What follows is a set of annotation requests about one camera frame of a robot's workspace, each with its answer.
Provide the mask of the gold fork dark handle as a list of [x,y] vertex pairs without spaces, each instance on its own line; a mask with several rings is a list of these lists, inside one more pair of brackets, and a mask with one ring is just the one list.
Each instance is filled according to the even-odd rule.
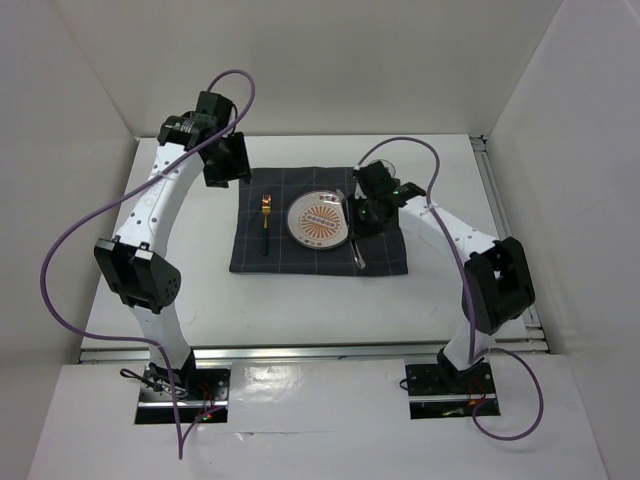
[[263,216],[262,237],[261,237],[261,254],[267,256],[269,254],[269,215],[272,211],[272,196],[264,194],[261,199],[261,213]]

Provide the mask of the silver table knife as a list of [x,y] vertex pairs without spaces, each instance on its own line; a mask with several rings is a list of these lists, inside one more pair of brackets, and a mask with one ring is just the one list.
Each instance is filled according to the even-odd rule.
[[360,269],[360,270],[363,270],[366,267],[366,262],[364,261],[364,258],[363,258],[362,254],[360,252],[359,247],[358,247],[357,239],[353,235],[351,235],[349,237],[349,244],[350,244],[350,247],[351,247],[351,250],[352,250],[352,254],[353,254],[353,257],[354,257],[354,262],[355,262],[357,268]]

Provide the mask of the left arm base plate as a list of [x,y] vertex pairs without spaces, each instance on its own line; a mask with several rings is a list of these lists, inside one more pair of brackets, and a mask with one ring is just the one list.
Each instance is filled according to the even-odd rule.
[[[170,385],[156,380],[149,367],[141,375],[121,370],[130,379],[142,378],[136,406],[136,425],[166,425],[174,423]],[[226,423],[231,367],[201,368],[196,371],[195,385],[177,387],[176,398],[180,422],[190,424],[197,418],[201,423]]]

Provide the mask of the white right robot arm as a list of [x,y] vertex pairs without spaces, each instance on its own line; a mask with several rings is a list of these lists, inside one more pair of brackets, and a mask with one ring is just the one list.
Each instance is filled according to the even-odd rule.
[[356,167],[356,190],[343,201],[356,264],[366,266],[358,241],[388,230],[414,235],[453,259],[462,282],[461,326],[437,354],[436,379],[448,392],[460,391],[495,343],[502,326],[535,302],[522,244],[500,240],[468,225],[430,200],[418,185],[402,184],[381,160]]

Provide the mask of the orange patterned plate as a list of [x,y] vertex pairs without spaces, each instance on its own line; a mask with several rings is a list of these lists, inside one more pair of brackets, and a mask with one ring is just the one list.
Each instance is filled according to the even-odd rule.
[[341,191],[315,190],[299,196],[290,205],[286,226],[300,245],[329,250],[346,242],[348,226]]

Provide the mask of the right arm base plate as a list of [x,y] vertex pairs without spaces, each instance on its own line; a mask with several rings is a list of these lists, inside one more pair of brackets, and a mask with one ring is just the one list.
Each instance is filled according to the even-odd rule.
[[408,394],[412,420],[499,416],[500,407],[488,362],[458,380],[446,380],[437,364],[409,364],[399,387]]

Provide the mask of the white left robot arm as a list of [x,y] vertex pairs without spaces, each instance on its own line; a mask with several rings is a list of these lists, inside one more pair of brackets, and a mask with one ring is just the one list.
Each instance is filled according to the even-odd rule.
[[215,140],[236,114],[228,98],[207,91],[196,107],[162,124],[149,173],[152,186],[137,198],[127,220],[110,240],[100,239],[94,256],[110,290],[137,319],[150,340],[150,370],[176,399],[196,390],[195,356],[175,308],[181,274],[166,258],[171,230],[197,177],[208,187],[251,180],[244,135],[235,130]]

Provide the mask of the clear drinking glass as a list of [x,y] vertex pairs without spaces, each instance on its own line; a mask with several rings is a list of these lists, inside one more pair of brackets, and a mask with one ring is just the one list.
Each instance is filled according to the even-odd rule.
[[392,162],[384,159],[379,159],[379,162],[386,168],[392,178],[396,177],[396,167]]

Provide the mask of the dark grey checked cloth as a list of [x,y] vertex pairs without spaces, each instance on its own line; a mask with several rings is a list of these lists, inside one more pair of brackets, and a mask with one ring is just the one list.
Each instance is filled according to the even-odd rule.
[[[344,277],[387,277],[408,273],[405,240],[400,230],[357,241],[366,262],[357,268],[348,242],[329,250],[297,243],[286,226],[287,211],[299,196],[315,190],[355,190],[349,167],[256,168],[249,184],[239,188],[237,228],[229,271],[232,273],[301,274]],[[261,254],[261,199],[272,196],[269,254]]]

